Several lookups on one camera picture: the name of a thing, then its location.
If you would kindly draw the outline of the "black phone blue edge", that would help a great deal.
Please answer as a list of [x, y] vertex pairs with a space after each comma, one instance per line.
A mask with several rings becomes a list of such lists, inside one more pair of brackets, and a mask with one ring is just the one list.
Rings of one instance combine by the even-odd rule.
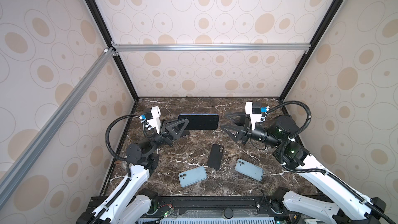
[[187, 119], [187, 131], [196, 130], [216, 130], [219, 125], [219, 115], [217, 114], [181, 114], [178, 120]]

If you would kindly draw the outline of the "light blue case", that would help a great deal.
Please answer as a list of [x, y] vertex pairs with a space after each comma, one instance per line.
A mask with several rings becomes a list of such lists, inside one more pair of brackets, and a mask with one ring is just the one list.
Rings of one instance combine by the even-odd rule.
[[178, 174], [181, 187], [188, 187], [189, 185], [198, 183], [207, 179], [207, 173], [203, 166], [191, 169]]
[[237, 164], [235, 166], [235, 171], [248, 176], [257, 181], [261, 181], [263, 177], [264, 170], [261, 167], [258, 167], [250, 162], [247, 162], [243, 159], [238, 159]]

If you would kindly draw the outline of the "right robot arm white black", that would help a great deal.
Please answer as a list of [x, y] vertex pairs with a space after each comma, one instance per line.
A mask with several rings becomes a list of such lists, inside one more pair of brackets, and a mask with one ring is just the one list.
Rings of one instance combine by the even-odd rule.
[[[286, 105], [297, 105], [305, 110], [306, 120], [301, 127], [291, 115], [279, 115], [269, 126], [262, 126], [267, 116]], [[380, 219], [389, 224], [394, 222], [385, 214], [386, 203], [382, 199], [370, 198], [349, 186], [296, 141], [312, 120], [311, 110], [305, 103], [286, 101], [270, 108], [247, 102], [244, 112], [226, 115], [239, 117], [234, 125], [220, 127], [234, 142], [246, 144], [255, 140], [273, 146], [273, 156], [283, 169], [301, 175], [330, 199], [321, 201], [279, 187], [268, 199], [274, 213], [297, 212], [326, 224], [378, 224]]]

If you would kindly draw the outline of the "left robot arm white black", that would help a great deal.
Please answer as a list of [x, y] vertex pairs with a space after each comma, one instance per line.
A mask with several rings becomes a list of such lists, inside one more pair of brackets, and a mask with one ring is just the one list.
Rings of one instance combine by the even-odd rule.
[[105, 133], [106, 146], [111, 155], [125, 162], [126, 175], [117, 188], [92, 212], [84, 212], [78, 218], [78, 224], [134, 224], [147, 213], [157, 211], [158, 194], [150, 192], [136, 195], [141, 186], [150, 178], [159, 163], [160, 155], [155, 151], [162, 145], [173, 146], [173, 142], [181, 138], [189, 124], [189, 120], [173, 119], [163, 121], [159, 133], [150, 138], [130, 145], [126, 156], [117, 155], [109, 142], [110, 131], [123, 119], [137, 118], [137, 115], [125, 115], [114, 120]]

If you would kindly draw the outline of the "black phone case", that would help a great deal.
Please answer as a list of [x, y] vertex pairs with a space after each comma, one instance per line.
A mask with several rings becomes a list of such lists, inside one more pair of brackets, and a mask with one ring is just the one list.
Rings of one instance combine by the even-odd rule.
[[209, 168], [219, 170], [221, 167], [223, 152], [224, 147], [222, 145], [213, 144], [208, 157], [207, 166]]

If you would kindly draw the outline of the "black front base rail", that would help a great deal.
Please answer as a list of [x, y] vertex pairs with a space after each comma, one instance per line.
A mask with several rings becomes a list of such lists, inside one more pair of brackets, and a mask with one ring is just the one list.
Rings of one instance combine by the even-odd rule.
[[233, 218], [235, 209], [256, 209], [258, 214], [270, 216], [306, 215], [324, 223], [352, 224], [350, 219], [336, 204], [325, 198], [309, 198], [297, 195], [287, 188], [279, 187], [272, 196], [238, 197], [161, 197], [158, 193], [144, 189], [137, 196], [128, 197], [127, 205], [117, 203], [109, 197], [99, 206], [99, 210], [84, 212], [77, 220], [79, 224], [116, 224], [123, 221], [136, 223], [143, 215], [164, 219], [165, 208], [185, 213], [188, 210], [223, 210], [226, 219]]

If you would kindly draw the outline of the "silver aluminium rail rear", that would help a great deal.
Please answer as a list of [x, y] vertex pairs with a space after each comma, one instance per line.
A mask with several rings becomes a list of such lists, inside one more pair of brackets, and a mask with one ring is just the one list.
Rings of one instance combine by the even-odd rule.
[[117, 52], [309, 50], [309, 43], [115, 45]]

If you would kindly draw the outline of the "silver aluminium rail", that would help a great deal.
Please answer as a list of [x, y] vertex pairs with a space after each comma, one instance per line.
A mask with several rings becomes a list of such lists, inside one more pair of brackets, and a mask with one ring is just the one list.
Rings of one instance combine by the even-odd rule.
[[54, 112], [51, 118], [43, 126], [43, 128], [34, 137], [32, 142], [27, 146], [23, 153], [19, 156], [10, 170], [1, 180], [1, 208], [7, 203], [21, 181], [27, 175], [49, 142], [53, 139], [56, 132], [60, 129], [65, 119], [69, 116], [80, 99], [96, 79], [107, 61], [115, 53], [114, 47], [108, 47], [96, 62], [90, 67], [85, 76], [80, 80], [76, 87], [66, 97], [61, 106]]
[[309, 43], [115, 45], [117, 52], [309, 50]]

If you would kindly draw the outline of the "silver aluminium rail left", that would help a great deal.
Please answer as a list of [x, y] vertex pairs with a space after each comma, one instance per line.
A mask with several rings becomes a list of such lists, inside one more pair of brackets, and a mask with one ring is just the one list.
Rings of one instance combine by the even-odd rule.
[[66, 97], [61, 106], [54, 112], [51, 118], [43, 126], [43, 128], [34, 137], [32, 142], [27, 146], [23, 153], [19, 156], [10, 170], [1, 180], [1, 208], [7, 203], [21, 181], [27, 175], [49, 142], [53, 139], [56, 132], [60, 129], [65, 119], [69, 116], [80, 99], [96, 79], [107, 61], [115, 53], [114, 47], [108, 47], [96, 62], [90, 67], [85, 76], [80, 80], [76, 87]]

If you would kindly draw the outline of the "black frame post left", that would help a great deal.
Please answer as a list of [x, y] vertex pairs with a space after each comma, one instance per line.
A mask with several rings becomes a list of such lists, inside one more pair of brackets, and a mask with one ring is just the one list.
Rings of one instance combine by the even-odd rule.
[[[93, 17], [99, 32], [105, 41], [105, 44], [107, 47], [115, 48], [116, 46], [113, 43], [113, 38], [108, 30], [108, 27], [106, 26], [105, 20], [100, 12], [100, 9], [98, 8], [98, 5], [95, 0], [85, 0], [89, 11], [91, 13], [91, 16]], [[130, 77], [127, 73], [126, 67], [124, 66], [124, 63], [122, 62], [122, 59], [120, 55], [116, 54], [113, 56], [114, 61], [116, 63], [116, 66], [127, 86], [127, 89], [130, 92], [130, 95], [132, 96], [133, 100], [137, 102], [140, 98], [132, 84], [132, 81], [130, 80]]]

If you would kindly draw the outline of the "black frame post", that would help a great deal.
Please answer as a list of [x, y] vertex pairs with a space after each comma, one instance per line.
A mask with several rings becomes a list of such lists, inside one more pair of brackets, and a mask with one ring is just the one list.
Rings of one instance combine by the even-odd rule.
[[303, 54], [301, 59], [299, 60], [298, 65], [296, 66], [295, 70], [293, 71], [288, 83], [286, 84], [284, 90], [282, 91], [279, 102], [282, 103], [287, 98], [289, 92], [291, 91], [293, 85], [295, 84], [297, 78], [301, 74], [302, 70], [304, 69], [305, 65], [307, 64], [308, 60], [310, 59], [312, 53], [315, 51], [317, 45], [321, 41], [323, 35], [325, 34], [326, 30], [328, 29], [329, 25], [331, 24], [332, 20], [336, 16], [337, 12], [343, 5], [344, 0], [333, 0], [331, 2], [330, 7], [328, 8], [324, 18], [322, 19], [318, 29], [316, 30], [313, 38], [310, 42], [310, 48], [307, 52]]
[[[85, 0], [89, 11], [91, 13], [91, 16], [93, 17], [99, 32], [105, 41], [105, 44], [107, 47], [115, 48], [116, 46], [113, 43], [113, 38], [108, 30], [108, 27], [106, 26], [105, 20], [100, 12], [100, 9], [98, 8], [98, 5], [95, 0]], [[130, 77], [127, 73], [126, 67], [124, 66], [124, 63], [122, 62], [122, 59], [120, 55], [116, 54], [113, 56], [114, 61], [116, 63], [116, 66], [127, 86], [127, 89], [130, 92], [130, 95], [132, 96], [133, 100], [137, 102], [140, 98], [132, 84], [132, 81], [130, 80]]]

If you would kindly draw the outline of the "black frame post right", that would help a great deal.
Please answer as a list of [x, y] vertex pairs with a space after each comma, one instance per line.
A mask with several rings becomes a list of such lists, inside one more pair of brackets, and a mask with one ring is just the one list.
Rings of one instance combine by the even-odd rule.
[[296, 66], [295, 70], [293, 71], [288, 83], [286, 84], [284, 90], [282, 91], [279, 102], [282, 103], [287, 98], [289, 92], [291, 91], [293, 85], [295, 84], [297, 78], [301, 74], [302, 70], [304, 69], [305, 65], [307, 64], [308, 60], [310, 59], [312, 53], [315, 51], [317, 45], [321, 41], [323, 35], [325, 34], [326, 30], [328, 29], [329, 25], [331, 24], [332, 20], [336, 16], [337, 12], [343, 5], [344, 0], [333, 0], [331, 2], [330, 7], [328, 8], [324, 18], [322, 19], [318, 29], [316, 30], [313, 38], [310, 42], [310, 48], [307, 52], [303, 54], [301, 59], [299, 60], [298, 65]]

